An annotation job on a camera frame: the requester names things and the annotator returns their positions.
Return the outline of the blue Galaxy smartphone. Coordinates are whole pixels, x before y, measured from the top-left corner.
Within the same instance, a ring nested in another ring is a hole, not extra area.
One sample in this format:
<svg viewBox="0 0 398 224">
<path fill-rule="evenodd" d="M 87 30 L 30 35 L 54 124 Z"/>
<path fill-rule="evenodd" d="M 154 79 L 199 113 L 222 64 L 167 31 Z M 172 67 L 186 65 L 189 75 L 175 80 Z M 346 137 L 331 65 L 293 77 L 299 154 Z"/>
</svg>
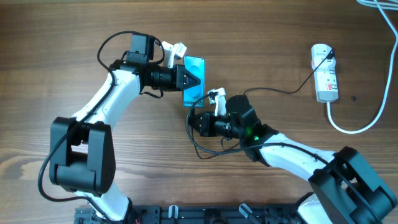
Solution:
<svg viewBox="0 0 398 224">
<path fill-rule="evenodd" d="M 205 59 L 191 55 L 184 56 L 184 65 L 193 75 L 188 77 L 190 88 L 183 91 L 183 106 L 191 107 L 194 102 L 204 96 L 205 91 Z"/>
</svg>

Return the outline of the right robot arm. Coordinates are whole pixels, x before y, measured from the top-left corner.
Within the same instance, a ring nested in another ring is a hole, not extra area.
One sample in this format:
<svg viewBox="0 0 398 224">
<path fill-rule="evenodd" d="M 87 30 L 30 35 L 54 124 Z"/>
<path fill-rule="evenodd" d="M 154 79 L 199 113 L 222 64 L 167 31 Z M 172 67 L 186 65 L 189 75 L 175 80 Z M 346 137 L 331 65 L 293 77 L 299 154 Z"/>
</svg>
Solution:
<svg viewBox="0 0 398 224">
<path fill-rule="evenodd" d="M 263 124 L 247 96 L 207 96 L 217 110 L 196 113 L 190 108 L 188 137 L 196 130 L 203 137 L 237 139 L 237 149 L 212 151 L 197 142 L 194 146 L 215 156 L 243 151 L 253 162 L 307 181 L 312 191 L 298 201 L 291 223 L 381 223 L 396 208 L 393 191 L 356 149 L 346 146 L 335 152 L 306 146 Z"/>
</svg>

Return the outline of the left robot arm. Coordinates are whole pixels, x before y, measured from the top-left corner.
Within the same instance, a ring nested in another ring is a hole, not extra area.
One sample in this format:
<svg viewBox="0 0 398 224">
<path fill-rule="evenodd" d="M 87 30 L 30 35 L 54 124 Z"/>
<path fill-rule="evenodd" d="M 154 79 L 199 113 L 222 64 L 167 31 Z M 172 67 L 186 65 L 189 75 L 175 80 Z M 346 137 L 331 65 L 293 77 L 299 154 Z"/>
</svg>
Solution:
<svg viewBox="0 0 398 224">
<path fill-rule="evenodd" d="M 138 223 L 131 199 L 114 183 L 116 159 L 112 130 L 130 103 L 144 95 L 149 86 L 161 93 L 184 91 L 201 80 L 181 59 L 187 48 L 181 42 L 169 44 L 153 35 L 131 32 L 131 47 L 111 65 L 104 65 L 108 76 L 95 96 L 70 118 L 58 117 L 50 127 L 50 152 L 38 179 L 44 192 L 44 170 L 53 185 L 73 192 L 72 200 L 86 200 L 93 217 L 103 223 Z"/>
</svg>

